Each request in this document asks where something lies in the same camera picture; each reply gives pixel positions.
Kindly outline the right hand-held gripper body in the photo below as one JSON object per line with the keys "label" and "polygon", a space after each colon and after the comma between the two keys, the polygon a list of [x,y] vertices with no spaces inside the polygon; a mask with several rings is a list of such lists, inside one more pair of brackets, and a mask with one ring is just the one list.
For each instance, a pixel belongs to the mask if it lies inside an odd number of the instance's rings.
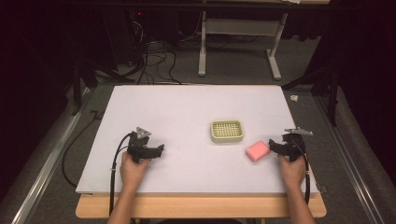
{"label": "right hand-held gripper body", "polygon": [[285,129],[285,132],[286,134],[283,134],[282,138],[288,147],[290,161],[296,161],[300,156],[303,157],[304,161],[307,161],[303,136],[312,136],[313,133],[300,127],[288,128]]}

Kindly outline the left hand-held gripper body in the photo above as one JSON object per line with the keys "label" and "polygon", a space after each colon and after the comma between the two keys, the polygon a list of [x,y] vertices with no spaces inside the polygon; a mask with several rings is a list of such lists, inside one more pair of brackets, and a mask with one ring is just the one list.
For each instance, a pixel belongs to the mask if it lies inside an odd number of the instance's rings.
{"label": "left hand-held gripper body", "polygon": [[139,163],[141,160],[149,158],[147,148],[149,136],[150,132],[141,127],[137,127],[136,131],[131,133],[127,152],[132,157],[133,162]]}

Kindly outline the pink soap bar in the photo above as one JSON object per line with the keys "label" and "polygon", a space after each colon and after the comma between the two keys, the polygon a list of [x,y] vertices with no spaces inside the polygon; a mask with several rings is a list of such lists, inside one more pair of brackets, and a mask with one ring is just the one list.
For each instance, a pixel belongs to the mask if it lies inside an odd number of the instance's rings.
{"label": "pink soap bar", "polygon": [[259,161],[270,152],[270,148],[263,142],[259,141],[246,150],[246,154],[252,162]]}

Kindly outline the beige soap dish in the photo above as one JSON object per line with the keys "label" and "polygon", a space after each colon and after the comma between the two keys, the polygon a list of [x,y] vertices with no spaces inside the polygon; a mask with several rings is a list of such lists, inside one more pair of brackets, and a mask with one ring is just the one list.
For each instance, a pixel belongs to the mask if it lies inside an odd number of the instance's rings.
{"label": "beige soap dish", "polygon": [[212,121],[210,133],[211,141],[216,144],[237,143],[244,138],[242,123],[236,119]]}

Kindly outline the person's right hand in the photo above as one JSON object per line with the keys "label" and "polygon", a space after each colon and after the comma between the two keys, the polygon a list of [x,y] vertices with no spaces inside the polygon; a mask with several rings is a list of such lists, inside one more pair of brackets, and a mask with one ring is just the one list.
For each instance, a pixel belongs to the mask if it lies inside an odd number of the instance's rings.
{"label": "person's right hand", "polygon": [[300,189],[304,180],[305,163],[302,157],[289,161],[285,156],[278,156],[283,182],[287,189]]}

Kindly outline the person's left hand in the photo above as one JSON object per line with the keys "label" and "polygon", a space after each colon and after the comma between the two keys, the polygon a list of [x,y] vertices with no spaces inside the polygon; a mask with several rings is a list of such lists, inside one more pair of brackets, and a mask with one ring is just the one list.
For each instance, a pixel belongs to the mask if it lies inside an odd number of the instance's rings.
{"label": "person's left hand", "polygon": [[121,158],[120,175],[123,190],[136,191],[142,181],[150,160],[135,163],[132,157],[124,152]]}

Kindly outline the white table cover board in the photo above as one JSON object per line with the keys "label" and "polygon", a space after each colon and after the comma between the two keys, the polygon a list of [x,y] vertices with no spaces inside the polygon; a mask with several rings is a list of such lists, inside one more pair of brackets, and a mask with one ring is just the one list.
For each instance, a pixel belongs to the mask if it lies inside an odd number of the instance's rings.
{"label": "white table cover board", "polygon": [[[214,120],[242,123],[241,142],[211,141]],[[281,141],[294,120],[275,85],[118,86],[108,102],[79,180],[79,193],[118,191],[125,135],[141,127],[149,146],[164,144],[140,184],[142,193],[282,193],[274,152],[252,162],[246,150],[259,141]]]}

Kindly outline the black metal stand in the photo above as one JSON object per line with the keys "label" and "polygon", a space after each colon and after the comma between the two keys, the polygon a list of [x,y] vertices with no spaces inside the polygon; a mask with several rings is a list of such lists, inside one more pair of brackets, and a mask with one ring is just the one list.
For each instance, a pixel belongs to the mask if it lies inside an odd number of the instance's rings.
{"label": "black metal stand", "polygon": [[298,85],[304,83],[311,83],[311,93],[313,96],[328,96],[327,117],[333,126],[336,125],[335,109],[337,106],[337,92],[338,92],[338,69],[339,63],[330,60],[327,65],[319,69],[305,73],[303,76],[294,79],[293,81],[282,85],[283,91],[291,90]]}
{"label": "black metal stand", "polygon": [[82,92],[81,83],[84,82],[88,89],[95,89],[98,86],[98,80],[96,79],[96,72],[100,71],[108,77],[115,78],[117,81],[131,83],[133,79],[123,77],[112,69],[106,69],[99,64],[86,60],[78,59],[73,66],[72,73],[72,87],[73,87],[73,112],[72,116],[75,116],[82,108]]}

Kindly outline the wooden table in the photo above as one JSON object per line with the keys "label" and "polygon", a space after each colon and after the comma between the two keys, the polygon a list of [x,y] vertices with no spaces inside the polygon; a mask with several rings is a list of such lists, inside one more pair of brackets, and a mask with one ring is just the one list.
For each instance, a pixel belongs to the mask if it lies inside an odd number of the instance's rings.
{"label": "wooden table", "polygon": [[[327,209],[320,193],[310,196],[314,217]],[[81,194],[76,208],[79,218],[106,218],[108,194]],[[262,218],[288,217],[286,194],[138,194],[131,216],[135,218]]]}

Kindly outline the aluminium floor rail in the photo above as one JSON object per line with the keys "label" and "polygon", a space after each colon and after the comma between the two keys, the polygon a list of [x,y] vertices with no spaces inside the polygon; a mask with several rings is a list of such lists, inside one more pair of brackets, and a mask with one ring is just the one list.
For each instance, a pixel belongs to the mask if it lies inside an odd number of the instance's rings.
{"label": "aluminium floor rail", "polygon": [[22,168],[12,193],[17,210],[12,216],[10,224],[27,224],[44,194],[61,157],[65,152],[65,145],[78,124],[80,110],[92,96],[92,90],[85,87],[82,91],[81,106],[74,112],[75,103],[68,103],[65,111],[49,129],[31,158]]}
{"label": "aluminium floor rail", "polygon": [[349,151],[347,150],[347,145],[345,144],[340,132],[337,127],[333,125],[331,120],[328,118],[328,109],[325,105],[325,101],[321,97],[314,96],[314,101],[317,105],[320,114],[323,116],[328,129],[332,134],[332,138],[336,144],[336,148],[341,159],[341,163],[344,166],[346,174],[349,181],[357,195],[361,206],[368,217],[371,224],[385,224],[382,218],[373,195],[367,187],[365,181],[363,180],[361,173],[359,172],[356,163],[353,161]]}

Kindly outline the white metal desk frame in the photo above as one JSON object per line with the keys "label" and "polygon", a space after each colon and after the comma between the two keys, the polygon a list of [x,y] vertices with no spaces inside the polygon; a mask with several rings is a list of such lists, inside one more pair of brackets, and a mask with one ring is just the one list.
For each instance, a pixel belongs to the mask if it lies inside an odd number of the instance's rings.
{"label": "white metal desk frame", "polygon": [[283,34],[288,18],[283,13],[277,21],[254,21],[238,19],[211,19],[202,13],[201,21],[201,47],[199,52],[198,76],[204,77],[206,71],[206,37],[208,35],[250,35],[271,36],[274,39],[273,46],[265,51],[269,62],[273,79],[280,80],[281,74],[276,61],[276,50]]}

